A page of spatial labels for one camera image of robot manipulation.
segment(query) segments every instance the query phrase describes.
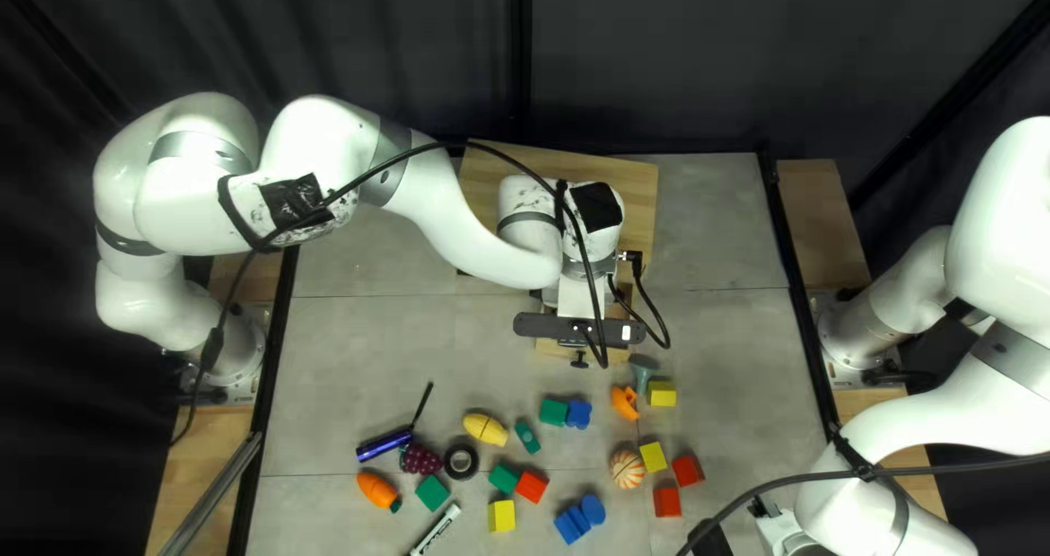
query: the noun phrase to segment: toy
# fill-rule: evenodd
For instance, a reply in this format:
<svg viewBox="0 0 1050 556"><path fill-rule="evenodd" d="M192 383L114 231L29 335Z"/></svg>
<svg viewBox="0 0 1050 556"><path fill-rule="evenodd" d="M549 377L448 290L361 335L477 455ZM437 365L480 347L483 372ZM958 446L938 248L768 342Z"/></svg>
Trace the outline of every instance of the toy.
<svg viewBox="0 0 1050 556"><path fill-rule="evenodd" d="M419 406L416 408L416 415L412 419L411 424L358 446L356 450L357 462L363 464L394 448L408 445L412 442L412 431L416 428L416 422L419 421L419 415L423 413L423 407L426 406L426 400L430 398L430 390L433 389L434 383L427 382L426 390L423 391L423 398L419 401Z"/></svg>
<svg viewBox="0 0 1050 556"><path fill-rule="evenodd" d="M649 405L654 407L673 407L678 402L674 384L660 380L649 383Z"/></svg>
<svg viewBox="0 0 1050 556"><path fill-rule="evenodd" d="M397 513L398 509L401 509L401 499L397 497L394 487L372 472L358 474L357 486L361 487L361 492L372 505L380 509L390 509L391 513Z"/></svg>
<svg viewBox="0 0 1050 556"><path fill-rule="evenodd" d="M554 517L554 528L562 534L566 544L572 544L589 532L592 526L601 526L604 522L605 507L592 494L586 495L579 506Z"/></svg>
<svg viewBox="0 0 1050 556"><path fill-rule="evenodd" d="M423 484L419 485L419 488L416 489L416 496L423 501L423 505L430 510L430 513L437 511L450 494L448 489L434 474L427 476L423 480Z"/></svg>
<svg viewBox="0 0 1050 556"><path fill-rule="evenodd" d="M631 371L634 372L634 388L642 391L647 390L646 385L649 384L650 377L659 371L659 364L656 363L656 360L646 356L631 356L629 363Z"/></svg>
<svg viewBox="0 0 1050 556"><path fill-rule="evenodd" d="M518 479L518 486L514 487L514 492L533 505L540 505L540 499L543 498L543 493L546 490L547 480L527 470L522 472L522 477Z"/></svg>
<svg viewBox="0 0 1050 556"><path fill-rule="evenodd" d="M488 506L488 531L512 532L514 530L514 501L497 500Z"/></svg>
<svg viewBox="0 0 1050 556"><path fill-rule="evenodd" d="M506 466L499 464L496 468L492 468L492 473L488 475L488 482L492 483L492 486L500 489L501 491L510 494L514 492L514 488L518 486L518 479L521 478L521 474L514 472L513 470L507 468Z"/></svg>
<svg viewBox="0 0 1050 556"><path fill-rule="evenodd" d="M478 473L478 452L466 444L457 444L445 451L445 474L453 480L466 480Z"/></svg>
<svg viewBox="0 0 1050 556"><path fill-rule="evenodd" d="M671 463L674 470L674 477L678 480L679 487L688 487L696 483L702 483L704 469L700 468L700 461L695 455L684 455Z"/></svg>
<svg viewBox="0 0 1050 556"><path fill-rule="evenodd" d="M632 406L637 398L638 395L634 393L634 390L631 390L630 386L625 386L624 388L613 387L612 408L616 409L620 416L628 421L637 421L639 416L638 411L634 410L634 406Z"/></svg>
<svg viewBox="0 0 1050 556"><path fill-rule="evenodd" d="M463 418L463 428L480 442L501 448L507 445L507 430L490 416L467 414Z"/></svg>
<svg viewBox="0 0 1050 556"><path fill-rule="evenodd" d="M605 522L605 506L596 496L589 494L580 501L580 510L592 526L601 526Z"/></svg>
<svg viewBox="0 0 1050 556"><path fill-rule="evenodd" d="M532 430L528 428L527 423L519 421L518 424L514 425L514 433L518 433L518 439L520 439L522 444L525 445L525 450L528 451L529 454L540 451L540 442L536 439Z"/></svg>
<svg viewBox="0 0 1050 556"><path fill-rule="evenodd" d="M674 487L653 489L653 507L656 509L657 517L681 517L678 489Z"/></svg>
<svg viewBox="0 0 1050 556"><path fill-rule="evenodd" d="M659 447L659 442L646 444L638 448L642 452L642 461L646 463L646 470L649 472L659 472L667 469L667 458L664 457L664 450Z"/></svg>
<svg viewBox="0 0 1050 556"><path fill-rule="evenodd" d="M430 544L434 543L434 540L438 539L441 537L441 534L445 533L445 530L448 529L448 526L456 520L456 517L459 517L461 512L462 511L460 510L459 505L456 505L455 502L449 505L448 509L445 509L445 514L438 519L438 522L435 523L423 539L416 544L416 548L413 548L412 552L408 552L408 556L423 556L423 553L430 549Z"/></svg>
<svg viewBox="0 0 1050 556"><path fill-rule="evenodd" d="M401 453L401 470L410 474L429 476L437 474L444 464L438 454L425 449L419 444L410 444Z"/></svg>
<svg viewBox="0 0 1050 556"><path fill-rule="evenodd" d="M635 489L642 485L642 478L646 476L646 465L642 463L638 454L630 450L621 450L612 454L609 461L609 474L617 487Z"/></svg>
<svg viewBox="0 0 1050 556"><path fill-rule="evenodd" d="M554 427L565 427L565 416L569 407L565 403L546 399L540 405L540 422Z"/></svg>
<svg viewBox="0 0 1050 556"><path fill-rule="evenodd" d="M583 431L590 425L590 403L569 401L569 412L565 415L565 425Z"/></svg>

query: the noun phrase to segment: blue block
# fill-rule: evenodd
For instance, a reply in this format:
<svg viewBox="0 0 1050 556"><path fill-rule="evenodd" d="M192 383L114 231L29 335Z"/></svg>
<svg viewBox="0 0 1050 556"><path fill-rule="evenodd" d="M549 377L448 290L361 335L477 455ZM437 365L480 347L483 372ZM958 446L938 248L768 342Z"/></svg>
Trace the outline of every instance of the blue block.
<svg viewBox="0 0 1050 556"><path fill-rule="evenodd" d="M572 517L569 517L568 513L563 513L554 517L554 527L558 528L558 533L562 534L562 539L565 540L566 546L572 546L572 542L580 539L580 536L583 535L576 529L576 525L572 522Z"/></svg>
<svg viewBox="0 0 1050 556"><path fill-rule="evenodd" d="M569 401L569 413L565 416L565 425L583 430L590 425L590 403Z"/></svg>
<svg viewBox="0 0 1050 556"><path fill-rule="evenodd" d="M576 530L580 531L580 535L590 531L590 522L587 517L584 516L584 512L580 510L579 507L573 507L569 509L569 517L572 518L572 522L576 526Z"/></svg>
<svg viewBox="0 0 1050 556"><path fill-rule="evenodd" d="M592 526L601 526L605 522L605 507L596 496L589 494L580 501L580 510Z"/></svg>

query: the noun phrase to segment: wooden platform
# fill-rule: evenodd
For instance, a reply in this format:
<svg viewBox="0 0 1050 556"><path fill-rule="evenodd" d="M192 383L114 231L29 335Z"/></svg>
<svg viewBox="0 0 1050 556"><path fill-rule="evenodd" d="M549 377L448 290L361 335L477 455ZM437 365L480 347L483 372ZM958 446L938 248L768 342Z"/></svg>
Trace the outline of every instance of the wooden platform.
<svg viewBox="0 0 1050 556"><path fill-rule="evenodd" d="M521 161L543 176L565 178L566 180L602 180L620 192L624 199L624 227L620 233L620 249L640 251L643 258L651 258L653 230L656 226L656 179L658 172L653 164L633 161L589 156L560 150L519 147L476 140L480 144L495 147L517 161ZM500 181L505 176L517 174L518 170L488 152L467 148L460 169L460 187L470 205L470 210L481 223L496 233L497 197ZM627 300L631 300L631 266L621 263L617 283ZM627 314L614 304L609 308L611 318L627 319ZM537 339L537 351L560 358L575 359L576 351L562 347L551 339ZM609 362L625 363L630 350L609 349ZM593 359L588 351L587 357Z"/></svg>

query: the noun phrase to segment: wooden board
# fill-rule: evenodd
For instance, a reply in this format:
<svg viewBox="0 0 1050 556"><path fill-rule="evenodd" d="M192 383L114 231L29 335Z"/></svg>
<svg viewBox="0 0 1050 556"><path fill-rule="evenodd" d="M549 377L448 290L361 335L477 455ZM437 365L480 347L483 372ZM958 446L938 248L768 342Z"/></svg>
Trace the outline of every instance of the wooden board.
<svg viewBox="0 0 1050 556"><path fill-rule="evenodd" d="M833 394L835 406L839 411L839 421L843 425L870 406L908 395L903 387L836 390ZM915 446L886 456L880 464L886 468L914 468L929 466L929 457L926 455L925 447ZM945 521L948 520L944 512L944 502L941 500L941 492L937 488L937 479L933 476L901 476L897 478L897 482L920 507Z"/></svg>
<svg viewBox="0 0 1050 556"><path fill-rule="evenodd" d="M233 452L248 437L254 408L237 406L197 409L193 428L168 451L168 463L164 467L161 494L156 499L146 546L148 556L161 551ZM177 430L183 427L187 411L186 407L182 409L175 424ZM194 538L192 554L226 554L236 494L236 488L227 491L223 501Z"/></svg>
<svg viewBox="0 0 1050 556"><path fill-rule="evenodd" d="M566 180L602 180L620 192L624 199L624 227L620 233L620 249L625 251L640 251L643 258L651 258L653 251L653 231L656 226L656 166L644 162L620 161L614 158L589 156L560 150L548 150L534 147L505 145L501 142L475 140L480 144L498 148L517 161L521 161L543 176L565 178ZM470 205L470 210L481 223L492 234L497 226L497 197L500 181L510 174L519 174L518 170L494 157L488 152L467 148L463 155L460 169L460 187ZM630 283L631 266L621 263L621 290L631 300L628 284ZM608 316L627 318L618 305L613 305ZM575 358L576 352L562 347L551 339L537 339L537 350L544 355L562 358ZM609 349L611 364L624 363L630 356L630 350L620 348ZM588 351L587 357L593 360Z"/></svg>
<svg viewBox="0 0 1050 556"><path fill-rule="evenodd" d="M779 161L780 197L802 280L811 290L872 281L835 161Z"/></svg>

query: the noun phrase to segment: black sticker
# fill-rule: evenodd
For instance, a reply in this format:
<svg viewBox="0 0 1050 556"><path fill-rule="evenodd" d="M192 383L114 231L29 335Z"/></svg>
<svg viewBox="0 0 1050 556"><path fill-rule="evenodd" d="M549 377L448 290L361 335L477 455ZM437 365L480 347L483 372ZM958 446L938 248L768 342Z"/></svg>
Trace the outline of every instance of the black sticker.
<svg viewBox="0 0 1050 556"><path fill-rule="evenodd" d="M590 184L572 187L572 200L576 202L579 217L584 220L587 233L602 228L618 227L624 221L624 212L616 202L612 189L605 184Z"/></svg>
<svg viewBox="0 0 1050 556"><path fill-rule="evenodd" d="M323 199L321 187L317 184L314 173L259 187L259 192L262 193L262 200L270 209L270 218L274 227L279 229L295 224L313 212ZM330 219L335 219L335 215L324 209L323 213L316 215L316 218L297 228L316 227Z"/></svg>

